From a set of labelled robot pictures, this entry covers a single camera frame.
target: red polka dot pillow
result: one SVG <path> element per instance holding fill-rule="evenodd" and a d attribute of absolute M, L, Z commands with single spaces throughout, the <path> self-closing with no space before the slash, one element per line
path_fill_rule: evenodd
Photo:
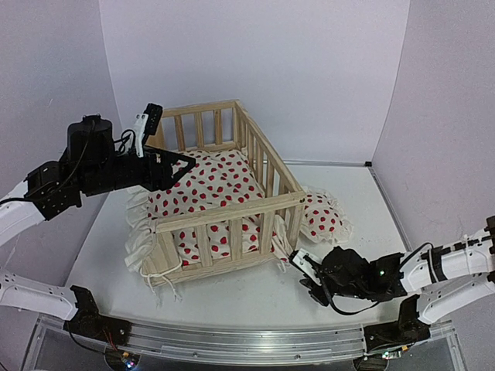
<path fill-rule="evenodd" d="M 346 243 L 353 226 L 347 220 L 337 199 L 322 189 L 304 187 L 306 205 L 302 218 L 301 233 L 314 243 Z"/>

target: wooden slat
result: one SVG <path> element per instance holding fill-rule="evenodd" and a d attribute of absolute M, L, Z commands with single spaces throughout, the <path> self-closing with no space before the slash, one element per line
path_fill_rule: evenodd
<path fill-rule="evenodd" d="M 173 119 L 176 122 L 176 137 L 177 137 L 177 145 L 179 146 L 179 151 L 185 151 L 186 143 L 184 141 L 183 118 L 181 116 L 174 116 Z"/>
<path fill-rule="evenodd" d="M 256 140 L 260 142 L 260 145 L 263 148 L 263 151 L 265 151 L 268 160 L 273 162 L 273 166 L 277 169 L 280 178 L 284 179 L 285 183 L 288 186 L 288 189 L 291 192 L 301 191 L 302 187 L 299 185 L 297 180 L 295 180 L 292 173 L 288 170 L 287 166 L 284 164 L 277 151 L 271 146 L 265 134 L 263 134 L 256 122 L 254 122 L 253 118 L 244 109 L 242 103 L 239 100 L 236 100 L 235 105 L 239 110 L 241 119 L 246 121 L 248 131 L 252 132 L 252 134 L 256 137 Z"/>
<path fill-rule="evenodd" d="M 182 272 L 172 272 L 171 274 L 167 274 L 167 278 L 174 283 L 197 280 L 205 277 L 211 277 L 216 274 L 224 274 L 227 272 L 258 266 L 259 264 L 263 264 L 275 258 L 276 256 L 274 254 L 261 255 L 258 251 L 253 251 L 244 254 L 242 259 L 236 261 L 232 261 L 230 257 L 216 259 L 213 262 L 212 267 L 201 267 L 201 264 L 192 264 L 185 267 L 187 269 L 184 269 Z M 160 280 L 158 278 L 152 278 L 151 282 L 153 286 L 165 284 L 164 280 Z"/>
<path fill-rule="evenodd" d="M 294 206 L 291 208 L 291 220 L 288 222 L 288 233 L 287 240 L 288 243 L 292 246 L 292 249 L 295 250 L 297 245 L 297 238 L 299 236 L 299 230 L 301 229 L 302 222 L 302 214 L 304 214 L 304 205 L 302 203 L 299 206 Z"/>
<path fill-rule="evenodd" d="M 238 219 L 280 208 L 297 206 L 300 200 L 306 196 L 304 191 L 288 193 L 286 195 L 271 197 L 269 199 L 256 199 L 248 203 L 218 207 L 205 211 L 194 212 L 187 215 L 169 216 L 156 226 L 158 233 L 169 230 L 181 230 L 191 226 L 200 226 L 207 223 L 217 223 L 224 220 Z"/>
<path fill-rule="evenodd" d="M 278 196 L 284 195 L 287 193 L 287 188 L 285 187 L 284 181 L 282 178 L 280 178 L 280 181 L 278 183 Z M 282 217 L 282 219 L 285 220 L 285 212 L 286 209 L 279 209 L 277 210 L 277 214 Z"/>
<path fill-rule="evenodd" d="M 235 100 L 223 100 L 221 102 L 194 104 L 192 106 L 176 107 L 163 110 L 162 118 L 173 117 L 179 114 L 195 114 L 196 112 L 207 112 L 215 110 L 226 110 L 235 105 Z"/>
<path fill-rule="evenodd" d="M 266 196 L 267 197 L 272 197 L 273 196 L 273 179 L 275 177 L 275 169 L 273 168 L 273 165 L 271 164 L 270 160 L 268 160 L 268 168 L 266 171 Z"/>
<path fill-rule="evenodd" d="M 249 130 L 247 131 L 247 160 L 249 161 L 249 166 L 254 170 L 254 167 L 253 167 L 254 136 Z"/>
<path fill-rule="evenodd" d="M 273 232 L 273 221 L 275 211 L 268 211 L 261 218 L 260 251 L 261 254 L 268 254 L 271 247 L 271 234 Z"/>
<path fill-rule="evenodd" d="M 222 133 L 222 111 L 213 111 L 213 117 L 215 120 L 215 144 L 221 145 L 224 141 L 224 135 Z"/>
<path fill-rule="evenodd" d="M 239 111 L 237 109 L 235 111 L 237 113 L 237 117 L 239 117 L 239 122 L 241 123 L 241 148 L 245 148 L 247 143 L 246 122 L 239 115 Z"/>
<path fill-rule="evenodd" d="M 242 258 L 242 219 L 229 220 L 229 244 L 232 260 Z"/>
<path fill-rule="evenodd" d="M 205 145 L 203 149 L 205 151 L 228 151 L 229 149 L 235 149 L 237 148 L 237 145 L 233 141 L 226 141 L 225 143 L 222 143 L 221 145 Z M 186 148 L 186 151 L 193 151 L 195 149 L 198 149 L 198 147 L 188 147 Z"/>
<path fill-rule="evenodd" d="M 194 231 L 196 232 L 196 242 L 200 250 L 201 265 L 203 267 L 211 267 L 213 265 L 213 258 L 211 257 L 207 225 L 197 226 L 194 228 Z"/>
<path fill-rule="evenodd" d="M 256 142 L 256 174 L 254 175 L 260 185 L 263 185 L 263 150 L 260 142 Z"/>
<path fill-rule="evenodd" d="M 203 116 L 201 112 L 194 114 L 194 123 L 196 124 L 196 143 L 199 149 L 204 148 L 204 134 L 203 134 Z"/>
<path fill-rule="evenodd" d="M 239 122 L 239 116 L 237 115 L 237 111 L 232 107 L 232 138 L 234 139 L 234 143 L 237 144 L 239 149 L 241 146 L 241 123 Z"/>
<path fill-rule="evenodd" d="M 160 120 L 158 127 L 156 128 L 156 134 L 152 137 L 148 137 L 146 145 L 158 149 L 167 149 L 165 146 L 165 134 L 163 133 L 162 120 Z"/>

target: cable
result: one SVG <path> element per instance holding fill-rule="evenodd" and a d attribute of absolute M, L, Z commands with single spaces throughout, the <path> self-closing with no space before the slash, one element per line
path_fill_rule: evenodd
<path fill-rule="evenodd" d="M 90 137 L 91 137 L 91 134 L 93 134 L 94 127 L 95 127 L 95 123 L 93 121 L 93 126 L 91 127 L 90 133 L 89 133 L 87 140 L 86 140 L 86 144 L 84 144 L 83 151 L 80 153 L 80 156 L 76 162 L 76 165 L 72 169 L 72 172 L 70 172 L 70 174 L 63 180 L 63 182 L 61 182 L 53 191 L 49 192 L 47 195 L 44 195 L 43 197 L 40 197 L 38 199 L 31 199 L 31 198 L 26 198 L 26 197 L 12 197 L 10 199 L 3 199 L 2 201 L 0 201 L 0 206 L 4 205 L 6 203 L 15 202 L 15 201 L 20 201 L 20 202 L 24 202 L 24 203 L 39 203 L 41 201 L 44 201 L 45 199 L 49 199 L 50 197 L 53 196 L 53 194 L 59 192 L 72 179 L 72 177 L 76 173 L 77 169 L 79 168 L 80 163 L 83 161 L 84 153 L 86 153 L 86 149 L 87 149 L 87 146 L 89 145 Z"/>
<path fill-rule="evenodd" d="M 69 329 L 67 329 L 67 331 L 69 332 L 69 336 L 70 336 L 70 338 L 71 338 L 71 339 L 72 339 L 72 340 L 73 340 L 76 344 L 78 344 L 81 348 L 84 348 L 84 349 L 86 349 L 86 350 L 90 350 L 90 351 L 95 352 L 95 353 L 98 353 L 98 354 L 105 355 L 105 353 L 104 353 L 104 352 L 102 352 L 102 351 L 99 351 L 99 350 L 96 350 L 96 349 L 92 349 L 92 348 L 90 348 L 90 347 L 88 347 L 88 346 L 82 345 L 80 342 L 78 342 L 78 341 L 74 338 L 74 335 L 72 335 L 72 332 L 71 332 Z"/>
<path fill-rule="evenodd" d="M 330 307 L 332 307 L 332 309 L 334 311 L 336 311 L 337 313 L 339 313 L 340 315 L 357 315 L 358 313 L 361 313 L 362 311 L 367 311 L 368 309 L 372 309 L 372 308 L 374 308 L 374 307 L 376 307 L 377 305 L 380 304 L 377 301 L 373 305 L 371 305 L 371 306 L 369 306 L 369 307 L 367 307 L 365 309 L 361 309 L 360 311 L 343 311 L 342 309 L 338 308 L 335 305 L 335 303 L 333 302 L 332 295 L 330 294 L 330 291 L 328 290 L 328 287 L 326 286 L 325 280 L 324 280 L 323 275 L 322 275 L 321 271 L 319 270 L 319 268 L 313 266 L 313 270 L 316 272 L 316 276 L 319 278 L 319 280 L 320 280 L 320 282 L 322 284 L 323 292 L 325 293 L 326 299 L 328 300 L 328 302 L 330 304 Z"/>
<path fill-rule="evenodd" d="M 7 367 L 3 366 L 2 362 L 0 362 L 0 367 L 2 367 L 5 371 L 9 371 L 9 369 L 7 369 Z"/>
<path fill-rule="evenodd" d="M 395 276 L 394 276 L 394 279 L 390 281 L 390 284 L 388 285 L 388 288 L 387 288 L 387 293 L 390 294 L 391 293 L 391 289 L 392 289 L 392 286 L 394 285 L 394 282 L 395 280 L 397 280 L 397 278 L 399 277 L 399 274 L 401 273 L 401 269 L 406 265 L 407 262 L 410 261 L 410 259 L 412 259 L 417 253 L 421 252 L 425 246 L 428 246 L 430 245 L 432 248 L 434 248 L 433 246 L 433 243 L 431 242 L 425 242 L 424 244 L 422 244 L 420 247 L 418 247 L 416 250 L 414 250 L 412 253 L 410 253 L 398 266 L 397 268 L 397 272 L 395 273 Z"/>

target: white surface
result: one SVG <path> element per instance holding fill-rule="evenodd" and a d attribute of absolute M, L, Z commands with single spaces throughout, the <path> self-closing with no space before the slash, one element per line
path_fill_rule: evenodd
<path fill-rule="evenodd" d="M 100 0 L 124 127 L 148 102 L 241 99 L 283 158 L 371 160 L 408 0 Z"/>
<path fill-rule="evenodd" d="M 340 201 L 355 226 L 346 247 L 355 248 L 369 260 L 405 250 L 367 168 L 291 166 L 290 169 L 300 182 L 328 189 Z M 124 264 L 127 197 L 126 191 L 109 195 L 67 282 L 89 288 L 102 313 L 152 322 L 245 328 L 344 325 L 391 321 L 397 317 L 398 301 L 383 303 L 353 317 L 338 315 L 309 297 L 307 289 L 299 283 L 302 278 L 299 271 L 290 267 L 283 274 L 275 262 L 177 284 L 182 302 L 173 301 L 169 287 L 160 287 L 162 305 L 157 306 L 142 278 L 129 273 Z M 319 245 L 317 250 L 324 254 L 328 247 Z M 370 304 L 350 298 L 336 298 L 335 302 L 349 311 Z"/>

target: white table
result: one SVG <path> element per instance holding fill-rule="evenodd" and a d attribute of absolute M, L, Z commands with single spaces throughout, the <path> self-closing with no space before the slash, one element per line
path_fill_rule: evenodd
<path fill-rule="evenodd" d="M 303 184 L 328 189 L 354 225 L 352 247 L 368 260 L 405 251 L 394 221 L 367 168 L 289 166 Z M 315 328 L 393 321 L 399 300 L 345 317 L 316 304 L 300 283 L 301 272 L 283 274 L 274 261 L 242 271 L 177 284 L 183 296 L 174 302 L 168 286 L 157 288 L 157 301 L 137 274 L 124 264 L 126 191 L 113 192 L 92 226 L 67 284 L 89 288 L 102 314 L 167 324 L 237 328 Z M 329 247 L 317 247 L 326 254 Z M 367 307 L 369 301 L 336 298 L 343 310 Z"/>

